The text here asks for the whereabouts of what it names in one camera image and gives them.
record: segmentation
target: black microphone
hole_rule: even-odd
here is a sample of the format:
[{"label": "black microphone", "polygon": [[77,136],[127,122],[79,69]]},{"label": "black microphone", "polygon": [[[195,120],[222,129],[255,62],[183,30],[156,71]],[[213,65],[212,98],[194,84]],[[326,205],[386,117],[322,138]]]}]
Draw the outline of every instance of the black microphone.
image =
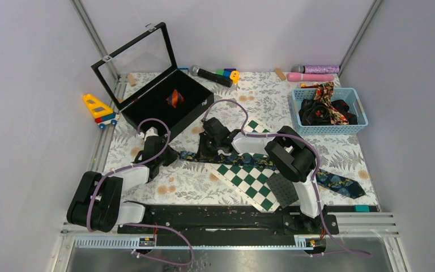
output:
[{"label": "black microphone", "polygon": [[210,80],[212,82],[216,82],[217,84],[221,84],[221,85],[226,86],[226,87],[232,86],[232,79],[231,78],[227,78],[227,77],[224,77],[222,75],[217,75],[217,74],[211,73],[209,71],[206,71],[204,69],[199,68],[199,66],[197,66],[197,65],[193,65],[193,67],[191,67],[191,75],[198,75],[202,78],[205,78],[205,79]]}]

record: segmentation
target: pink microphone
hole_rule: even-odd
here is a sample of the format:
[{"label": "pink microphone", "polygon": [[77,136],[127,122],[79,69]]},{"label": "pink microphone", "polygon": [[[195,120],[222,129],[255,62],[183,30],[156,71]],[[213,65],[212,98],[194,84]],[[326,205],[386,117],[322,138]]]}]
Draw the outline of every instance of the pink microphone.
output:
[{"label": "pink microphone", "polygon": [[315,75],[315,74],[302,74],[302,73],[288,73],[288,81],[333,81],[332,75]]}]

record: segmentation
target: open box lid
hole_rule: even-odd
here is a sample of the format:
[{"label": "open box lid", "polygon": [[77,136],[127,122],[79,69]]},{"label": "open box lid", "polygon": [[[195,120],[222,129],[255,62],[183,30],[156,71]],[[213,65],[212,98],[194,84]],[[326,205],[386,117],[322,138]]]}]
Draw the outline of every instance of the open box lid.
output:
[{"label": "open box lid", "polygon": [[[119,78],[125,78],[129,74],[134,78],[139,78],[136,80],[138,82],[136,86],[131,87],[129,83],[127,84],[124,101],[119,102],[114,95],[113,90],[116,86],[114,79],[106,80],[103,76],[106,72],[104,71],[106,63],[116,68]],[[151,27],[145,33],[96,62],[91,68],[116,107],[123,110],[177,70],[166,24],[159,23]]]}]

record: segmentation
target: light blue plastic basket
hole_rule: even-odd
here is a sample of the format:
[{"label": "light blue plastic basket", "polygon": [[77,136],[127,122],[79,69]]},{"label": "light blue plastic basket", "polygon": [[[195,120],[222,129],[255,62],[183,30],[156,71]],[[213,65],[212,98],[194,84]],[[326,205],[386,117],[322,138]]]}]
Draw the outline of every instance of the light blue plastic basket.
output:
[{"label": "light blue plastic basket", "polygon": [[313,99],[316,89],[295,89],[290,100],[291,117],[296,132],[300,135],[313,134],[356,134],[368,125],[368,119],[353,88],[334,88],[332,101],[342,99],[349,105],[349,112],[357,116],[357,125],[348,126],[303,126],[299,118],[299,110],[304,99]]}]

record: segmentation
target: gray floor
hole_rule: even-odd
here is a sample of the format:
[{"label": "gray floor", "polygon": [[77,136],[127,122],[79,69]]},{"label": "gray floor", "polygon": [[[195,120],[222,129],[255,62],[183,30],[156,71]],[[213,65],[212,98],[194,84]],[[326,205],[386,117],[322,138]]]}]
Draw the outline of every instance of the gray floor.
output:
[{"label": "gray floor", "polygon": [[[189,267],[173,267],[144,258],[137,259],[129,250],[83,249],[73,250],[67,271],[332,271],[386,272],[392,271],[384,243],[379,238],[344,239],[350,248],[370,251],[373,258],[364,259],[350,254],[336,254],[320,258],[296,257],[302,252],[291,250],[196,250],[196,260]],[[328,241],[328,250],[338,247]],[[155,257],[172,261],[187,261],[186,250],[154,250]]]}]

